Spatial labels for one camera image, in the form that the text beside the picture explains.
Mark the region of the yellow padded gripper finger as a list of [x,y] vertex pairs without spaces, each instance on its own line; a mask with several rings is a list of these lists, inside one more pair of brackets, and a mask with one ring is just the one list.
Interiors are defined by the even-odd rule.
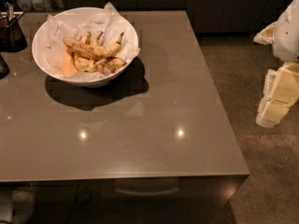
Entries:
[[274,128],[280,124],[290,109],[277,101],[262,99],[256,116],[256,123],[264,128]]
[[292,106],[299,99],[299,63],[284,63],[277,71],[270,99]]

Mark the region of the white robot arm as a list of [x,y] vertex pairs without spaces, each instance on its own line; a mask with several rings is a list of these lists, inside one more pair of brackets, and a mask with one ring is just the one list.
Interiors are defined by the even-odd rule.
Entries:
[[273,128],[299,100],[299,0],[292,0],[278,20],[261,30],[253,41],[271,45],[273,55],[283,62],[277,71],[269,69],[265,76],[256,117],[258,125]]

